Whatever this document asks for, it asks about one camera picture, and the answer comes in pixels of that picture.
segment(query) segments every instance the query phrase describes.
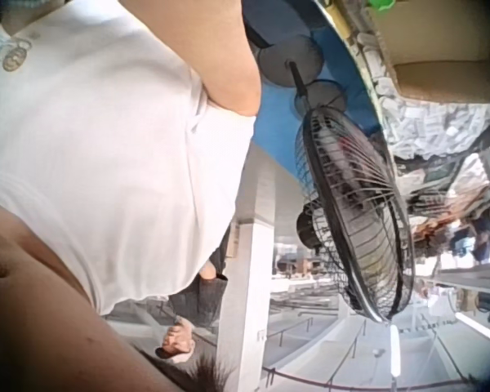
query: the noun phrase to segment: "elbow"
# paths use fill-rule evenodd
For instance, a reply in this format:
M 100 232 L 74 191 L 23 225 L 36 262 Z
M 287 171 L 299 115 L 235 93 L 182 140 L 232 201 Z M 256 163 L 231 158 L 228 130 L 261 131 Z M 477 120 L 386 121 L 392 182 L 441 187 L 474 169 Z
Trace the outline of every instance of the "elbow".
M 261 106 L 261 78 L 259 72 L 249 78 L 244 78 L 238 91 L 240 91 L 239 105 L 234 111 L 246 117 L 257 116 Z

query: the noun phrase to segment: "skin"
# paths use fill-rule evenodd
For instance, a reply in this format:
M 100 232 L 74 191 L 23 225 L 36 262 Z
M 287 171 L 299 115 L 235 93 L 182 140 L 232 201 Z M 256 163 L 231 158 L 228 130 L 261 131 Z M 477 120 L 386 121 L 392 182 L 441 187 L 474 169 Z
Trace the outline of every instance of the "skin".
M 198 72 L 215 105 L 256 115 L 261 82 L 239 0 L 122 4 Z M 30 14 L 6 10 L 6 30 L 23 29 L 54 5 L 61 2 Z M 200 274 L 211 278 L 213 269 L 206 265 Z M 175 327 L 167 343 L 183 349 L 186 336 Z M 13 359 L 19 390 L 178 390 L 96 314 L 62 260 L 1 207 L 0 346 Z
M 189 353 L 193 347 L 193 330 L 183 319 L 167 330 L 162 349 L 170 355 Z

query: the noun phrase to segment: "railing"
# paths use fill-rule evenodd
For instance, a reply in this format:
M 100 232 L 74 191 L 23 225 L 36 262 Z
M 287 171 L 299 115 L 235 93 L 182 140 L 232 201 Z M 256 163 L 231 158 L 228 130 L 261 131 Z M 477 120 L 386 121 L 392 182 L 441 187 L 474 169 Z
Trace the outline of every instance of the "railing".
M 309 329 L 310 329 L 310 327 L 312 327 L 312 325 L 314 325 L 314 317 L 310 317 L 310 318 L 307 318 L 305 320 L 302 320 L 299 323 L 296 323 L 294 325 L 291 325 L 288 328 L 282 329 L 281 331 L 277 331 L 275 333 L 271 333 L 270 335 L 267 336 L 267 339 L 270 339 L 272 336 L 280 335 L 280 337 L 279 337 L 279 346 L 281 347 L 283 345 L 283 334 L 286 331 L 291 330 L 291 329 L 293 329 L 295 327 L 298 327 L 299 325 L 301 325 L 303 323 L 307 323 L 307 332 L 308 332 Z
M 341 367 L 343 366 L 343 363 L 346 361 L 346 358 L 349 356 L 351 350 L 352 350 L 352 359 L 356 357 L 356 349 L 358 348 L 359 334 L 363 332 L 363 336 L 365 336 L 366 331 L 367 331 L 367 320 L 365 319 L 358 333 L 356 333 L 356 337 L 354 338 L 354 341 L 349 346 L 349 349 L 346 351 L 345 355 L 343 356 L 343 359 L 341 360 L 340 364 L 337 366 L 336 370 L 327 381 L 327 384 L 330 385 L 330 387 L 328 388 L 329 392 L 332 390 L 332 382 L 334 381 L 334 377 L 340 371 Z
M 426 319 L 426 317 L 425 317 L 424 314 L 421 314 L 421 321 L 428 324 L 428 320 Z M 462 381 L 467 381 L 467 378 L 463 375 L 463 373 L 461 372 L 461 369 L 457 366 L 457 363 L 456 363 L 455 359 L 450 354 L 450 351 L 448 351 L 447 346 L 444 344 L 444 342 L 441 339 L 441 337 L 439 337 L 439 334 L 437 333 L 437 331 L 434 330 L 434 334 L 435 334 L 434 341 L 436 339 L 439 341 L 439 344 L 441 345 L 441 347 L 443 347 L 443 351 L 448 356 L 448 359 L 450 360 L 450 363 L 452 364 L 452 366 L 456 370 L 457 375 L 461 378 Z
M 348 390 L 348 391 L 362 391 L 362 392 L 388 392 L 390 388 L 375 388 L 375 387 L 365 387 L 365 386 L 346 386 L 346 385 L 333 385 L 330 383 L 317 382 L 312 380 L 306 380 L 305 378 L 291 376 L 289 374 L 278 372 L 275 368 L 263 367 L 264 371 L 268 372 L 267 374 L 267 383 L 265 387 L 269 387 L 274 382 L 274 376 L 280 376 L 282 378 L 300 382 L 301 384 L 320 386 L 322 388 L 326 388 L 330 390 Z M 423 385 L 413 385 L 413 386 L 400 386 L 398 390 L 409 391 L 409 390 L 429 390 L 433 388 L 441 388 L 443 386 L 449 385 L 464 385 L 465 382 L 463 380 L 449 380 L 449 381 L 440 381 L 434 382 L 432 384 L 423 384 Z

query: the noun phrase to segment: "white shirt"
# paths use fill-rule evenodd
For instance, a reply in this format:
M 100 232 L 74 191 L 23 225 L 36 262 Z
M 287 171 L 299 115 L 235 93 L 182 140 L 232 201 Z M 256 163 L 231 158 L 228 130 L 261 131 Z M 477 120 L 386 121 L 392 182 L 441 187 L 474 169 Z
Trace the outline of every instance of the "white shirt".
M 0 206 L 101 314 L 187 287 L 234 214 L 254 118 L 208 102 L 114 1 L 74 0 L 9 38 L 0 30 Z M 26 60 L 6 72 L 18 38 Z

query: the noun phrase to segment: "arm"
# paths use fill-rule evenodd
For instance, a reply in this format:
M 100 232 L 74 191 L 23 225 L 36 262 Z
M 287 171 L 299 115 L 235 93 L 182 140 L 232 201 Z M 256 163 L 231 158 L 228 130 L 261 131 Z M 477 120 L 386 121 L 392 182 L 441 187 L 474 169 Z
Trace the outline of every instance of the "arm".
M 219 106 L 257 114 L 261 81 L 240 0 L 121 0 L 200 76 Z

